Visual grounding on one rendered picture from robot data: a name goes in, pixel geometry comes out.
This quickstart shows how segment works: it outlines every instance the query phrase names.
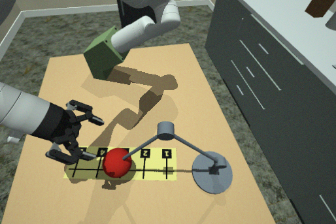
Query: gray cylinder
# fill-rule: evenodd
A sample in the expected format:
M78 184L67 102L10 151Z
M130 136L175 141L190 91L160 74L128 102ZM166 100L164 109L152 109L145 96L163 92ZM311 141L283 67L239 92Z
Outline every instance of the gray cylinder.
M326 23L326 27L336 31L336 12L331 16L329 21Z
M174 123L170 121L162 121L158 123L158 138L160 140L171 140L174 139Z

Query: black square label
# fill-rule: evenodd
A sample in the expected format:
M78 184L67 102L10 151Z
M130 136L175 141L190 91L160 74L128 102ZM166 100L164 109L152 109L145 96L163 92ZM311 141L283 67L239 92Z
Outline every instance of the black square label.
M150 149L141 149L140 157L141 158L149 158L150 157Z
M162 149L162 158L171 158L171 149Z
M107 153L107 148L98 148L97 157L104 157Z

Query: white countertop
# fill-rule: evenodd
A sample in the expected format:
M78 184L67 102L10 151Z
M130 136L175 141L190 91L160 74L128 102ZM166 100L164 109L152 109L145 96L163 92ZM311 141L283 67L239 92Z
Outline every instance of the white countertop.
M239 1L336 93L336 31L325 26L331 11L313 18L305 12L311 0Z

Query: gray lamp base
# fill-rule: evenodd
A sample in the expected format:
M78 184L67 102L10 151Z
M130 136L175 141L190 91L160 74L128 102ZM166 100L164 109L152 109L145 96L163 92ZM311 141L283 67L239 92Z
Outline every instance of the gray lamp base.
M192 165L192 176L196 184L207 193L223 193L232 182L232 169L229 162L222 155L216 152L207 152L209 155L218 158L218 165L226 165L226 168L219 168L217 174L211 174L210 168L214 161L200 154Z

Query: gray rod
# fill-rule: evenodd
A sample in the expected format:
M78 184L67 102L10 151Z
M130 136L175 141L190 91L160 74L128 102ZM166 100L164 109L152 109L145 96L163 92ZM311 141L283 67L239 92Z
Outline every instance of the gray rod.
M189 146L191 149L194 149L195 151L199 152L200 154L204 155L205 157L208 157L209 159L213 160L215 163L218 162L216 157L213 157L212 155L209 155L207 152L204 152L203 150L200 150L199 148L197 148L196 146L190 144L189 142L183 140L182 138L180 138L179 136L174 135L175 139L180 141L181 143Z
M136 148L135 150L133 150L132 152L129 152L127 155L125 155L122 160L126 160L128 157L130 157L131 155L133 155L135 152L138 152L139 150L141 150L143 147L146 147L147 145L149 145L151 142L155 141L156 139L158 139L158 136L154 136L152 137L150 140L148 140L147 142L145 142L144 144L141 144L138 148Z

